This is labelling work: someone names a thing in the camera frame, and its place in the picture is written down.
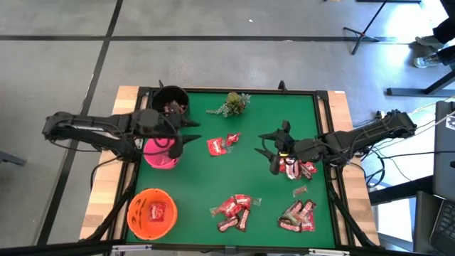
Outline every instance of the small potted plant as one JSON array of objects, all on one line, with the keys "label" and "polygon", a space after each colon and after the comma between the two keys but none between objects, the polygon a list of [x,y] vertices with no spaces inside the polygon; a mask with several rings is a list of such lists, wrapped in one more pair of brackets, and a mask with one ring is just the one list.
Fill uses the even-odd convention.
[{"label": "small potted plant", "polygon": [[226,97],[226,102],[217,110],[206,110],[208,114],[223,114],[224,117],[242,114],[247,103],[250,103],[251,95],[242,93],[238,95],[236,92],[229,92]]}]

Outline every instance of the orange bowl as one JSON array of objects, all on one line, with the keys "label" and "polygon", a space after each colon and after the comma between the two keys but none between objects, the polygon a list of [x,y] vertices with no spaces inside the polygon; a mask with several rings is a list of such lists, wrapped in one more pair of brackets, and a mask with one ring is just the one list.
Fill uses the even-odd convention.
[{"label": "orange bowl", "polygon": [[[167,204],[163,221],[150,221],[150,207],[154,202]],[[159,188],[148,188],[137,194],[129,204],[129,229],[143,240],[156,240],[169,232],[177,221],[177,206],[172,197]]]}]

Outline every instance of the desk leg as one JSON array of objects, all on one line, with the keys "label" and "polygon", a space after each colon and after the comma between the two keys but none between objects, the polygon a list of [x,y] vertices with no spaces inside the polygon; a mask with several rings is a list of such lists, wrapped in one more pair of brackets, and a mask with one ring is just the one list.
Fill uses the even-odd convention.
[{"label": "desk leg", "polygon": [[23,159],[20,159],[16,156],[10,155],[8,153],[5,153],[3,151],[0,151],[0,161],[4,161],[6,163],[12,163],[12,164],[17,164],[19,166],[23,166],[26,164],[26,161]]},{"label": "desk leg", "polygon": [[413,197],[418,191],[433,194],[433,175],[369,192],[368,195],[370,196],[371,206],[376,206],[382,203],[390,203],[395,200]]},{"label": "desk leg", "polygon": [[453,82],[455,82],[455,70],[452,70],[426,89],[387,88],[387,95],[414,97],[451,97],[455,95],[455,90],[443,89]]}]

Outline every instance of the candy bar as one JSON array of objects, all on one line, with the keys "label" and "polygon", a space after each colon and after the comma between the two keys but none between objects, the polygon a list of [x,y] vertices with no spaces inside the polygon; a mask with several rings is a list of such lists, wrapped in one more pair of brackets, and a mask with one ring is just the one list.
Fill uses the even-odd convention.
[{"label": "candy bar", "polygon": [[313,174],[310,171],[308,171],[307,168],[300,168],[300,170],[301,170],[301,174],[303,176],[305,176],[305,178],[307,178],[308,180],[313,179]]},{"label": "candy bar", "polygon": [[212,216],[215,216],[219,213],[226,213],[228,209],[232,210],[232,208],[235,207],[235,199],[231,196],[229,199],[224,201],[220,206],[217,208],[212,208],[210,209],[210,212],[212,213]]},{"label": "candy bar", "polygon": [[301,220],[299,219],[299,212],[303,206],[304,204],[302,203],[302,201],[297,200],[295,203],[292,204],[291,207],[284,211],[282,217],[286,218],[287,220],[290,220],[292,225],[299,225],[301,223]]},{"label": "candy bar", "polygon": [[302,207],[304,206],[304,203],[299,199],[297,201],[295,201],[291,207],[287,208],[283,215],[286,214],[286,213],[292,213],[292,214],[295,214],[295,213],[298,213]]},{"label": "candy bar", "polygon": [[210,212],[212,213],[212,216],[215,216],[219,213],[224,213],[226,217],[231,218],[240,212],[243,208],[244,206],[238,204],[235,198],[231,196],[229,199],[223,202],[221,206],[210,209]]},{"label": "candy bar", "polygon": [[236,134],[228,134],[226,136],[226,145],[230,146],[230,145],[234,144],[235,142],[238,142],[239,136],[240,136],[239,132]]},{"label": "candy bar", "polygon": [[314,208],[316,207],[316,204],[313,203],[313,201],[311,200],[308,200],[307,202],[305,202],[305,206],[304,208],[301,210],[301,212],[299,213],[299,217],[297,217],[300,221],[303,221],[305,216],[307,214],[309,214],[311,211],[314,210]]},{"label": "candy bar", "polygon": [[250,215],[250,211],[248,209],[245,209],[243,211],[242,217],[240,218],[239,223],[235,226],[238,230],[242,232],[247,231],[247,220],[248,216]]},{"label": "candy bar", "polygon": [[301,223],[302,231],[314,231],[314,217],[313,212],[311,211],[307,216],[305,216],[304,221]]},{"label": "candy bar", "polygon": [[166,211],[167,203],[164,202],[153,202],[150,205],[150,221],[163,221],[164,212]]},{"label": "candy bar", "polygon": [[180,105],[177,101],[173,100],[168,102],[164,105],[164,112],[180,112],[181,114],[184,113],[186,110],[185,105]]},{"label": "candy bar", "polygon": [[233,227],[239,223],[239,218],[234,215],[231,218],[227,218],[223,220],[222,222],[217,224],[218,230],[222,233],[224,233],[229,227]]},{"label": "candy bar", "polygon": [[210,153],[210,155],[220,156],[222,154],[227,153],[226,149],[224,149],[222,146],[222,142],[223,142],[222,138],[209,139],[207,141],[208,152]]},{"label": "candy bar", "polygon": [[252,202],[251,196],[239,194],[239,195],[234,195],[234,197],[239,205],[245,207],[248,210],[251,208],[251,202]]},{"label": "candy bar", "polygon": [[306,186],[302,186],[302,187],[300,187],[300,188],[294,189],[294,190],[292,191],[292,195],[293,195],[294,197],[296,197],[297,195],[299,195],[299,194],[301,194],[301,193],[305,193],[305,192],[307,192],[307,191],[308,191],[308,189],[306,188]]},{"label": "candy bar", "polygon": [[286,164],[286,175],[288,178],[290,179],[300,178],[301,174],[298,161],[295,161],[293,159],[286,159],[284,160],[284,164]]},{"label": "candy bar", "polygon": [[302,169],[306,169],[311,174],[315,174],[316,172],[318,172],[318,169],[311,162],[305,163],[305,162],[300,161],[299,164]]},{"label": "candy bar", "polygon": [[286,218],[279,218],[278,226],[290,231],[301,232],[301,225],[293,225],[292,222]]},{"label": "candy bar", "polygon": [[284,159],[279,159],[279,172],[281,173],[286,173],[286,163],[284,162]]}]

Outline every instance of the black bucket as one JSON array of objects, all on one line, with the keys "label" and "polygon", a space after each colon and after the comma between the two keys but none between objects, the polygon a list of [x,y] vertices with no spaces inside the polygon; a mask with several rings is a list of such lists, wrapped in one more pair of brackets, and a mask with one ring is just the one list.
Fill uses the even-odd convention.
[{"label": "black bucket", "polygon": [[151,100],[151,108],[158,112],[164,112],[166,103],[173,100],[177,101],[180,105],[185,105],[186,109],[183,111],[185,116],[190,114],[190,97],[183,88],[176,85],[164,86],[154,93]]}]

